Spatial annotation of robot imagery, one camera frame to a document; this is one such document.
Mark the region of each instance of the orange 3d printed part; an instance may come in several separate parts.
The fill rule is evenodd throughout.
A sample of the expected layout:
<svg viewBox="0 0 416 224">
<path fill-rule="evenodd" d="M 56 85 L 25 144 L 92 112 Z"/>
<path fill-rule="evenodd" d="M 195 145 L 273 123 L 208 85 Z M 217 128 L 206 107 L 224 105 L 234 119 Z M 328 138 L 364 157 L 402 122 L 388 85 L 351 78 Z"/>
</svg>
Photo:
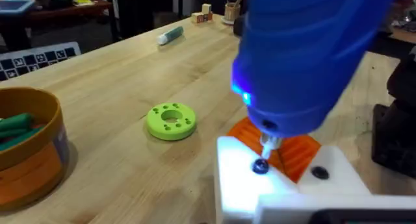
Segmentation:
<svg viewBox="0 0 416 224">
<path fill-rule="evenodd" d="M 263 149 L 259 141 L 261 132 L 248 117 L 236 123 L 227 135 L 236 137 L 258 155 L 261 155 Z M 274 150 L 267 162 L 286 174 L 293 182 L 298 182 L 319 148 L 320 144 L 308 135 L 286 138 L 278 149 L 280 157 L 278 152 Z"/>
</svg>

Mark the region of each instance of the green 3d printed part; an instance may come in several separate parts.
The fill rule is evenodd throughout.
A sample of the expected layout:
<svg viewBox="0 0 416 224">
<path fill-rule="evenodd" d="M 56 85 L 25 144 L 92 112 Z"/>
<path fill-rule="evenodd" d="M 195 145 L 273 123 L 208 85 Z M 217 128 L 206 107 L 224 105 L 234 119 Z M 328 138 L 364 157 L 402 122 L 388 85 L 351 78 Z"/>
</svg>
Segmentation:
<svg viewBox="0 0 416 224">
<path fill-rule="evenodd" d="M 181 103 L 162 103 L 153 107 L 146 123 L 151 135 L 161 140 L 180 140 L 196 128 L 194 111 Z"/>
</svg>

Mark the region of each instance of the blue power drill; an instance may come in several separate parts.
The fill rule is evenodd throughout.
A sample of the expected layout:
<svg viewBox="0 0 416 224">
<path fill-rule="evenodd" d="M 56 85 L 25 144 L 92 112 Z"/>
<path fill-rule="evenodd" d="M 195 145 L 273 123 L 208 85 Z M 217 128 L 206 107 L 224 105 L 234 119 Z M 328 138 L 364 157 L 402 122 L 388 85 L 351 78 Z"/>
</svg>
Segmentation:
<svg viewBox="0 0 416 224">
<path fill-rule="evenodd" d="M 263 133 L 263 158 L 322 124 L 391 1 L 249 0 L 231 88 Z"/>
</svg>

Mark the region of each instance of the small wooden block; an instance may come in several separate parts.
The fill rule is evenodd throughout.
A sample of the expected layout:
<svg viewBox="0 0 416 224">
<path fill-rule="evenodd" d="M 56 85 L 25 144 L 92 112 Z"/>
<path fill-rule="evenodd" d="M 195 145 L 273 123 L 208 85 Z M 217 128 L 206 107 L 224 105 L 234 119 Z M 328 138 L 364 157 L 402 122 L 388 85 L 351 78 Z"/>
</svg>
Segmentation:
<svg viewBox="0 0 416 224">
<path fill-rule="evenodd" d="M 209 14 L 211 12 L 211 4 L 203 4 L 202 5 L 202 14 Z"/>
<path fill-rule="evenodd" d="M 196 23 L 202 23 L 203 22 L 203 14 L 201 13 L 201 15 L 198 16 L 198 20 Z"/>
<path fill-rule="evenodd" d="M 202 16 L 201 12 L 192 13 L 192 22 L 193 23 L 199 23 L 198 17 L 200 17 L 200 16 Z"/>
</svg>

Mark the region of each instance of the screw hole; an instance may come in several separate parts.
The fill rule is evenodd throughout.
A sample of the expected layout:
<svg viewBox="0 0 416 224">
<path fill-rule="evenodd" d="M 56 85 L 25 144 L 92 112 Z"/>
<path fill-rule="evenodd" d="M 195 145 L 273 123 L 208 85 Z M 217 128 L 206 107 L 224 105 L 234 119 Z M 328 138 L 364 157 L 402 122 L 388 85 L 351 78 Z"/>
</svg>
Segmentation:
<svg viewBox="0 0 416 224">
<path fill-rule="evenodd" d="M 269 120 L 263 120 L 262 125 L 269 131 L 276 131 L 278 129 L 278 126 Z"/>
<path fill-rule="evenodd" d="M 327 180 L 330 177 L 328 171 L 322 166 L 315 166 L 311 168 L 311 173 L 318 179 Z"/>
</svg>

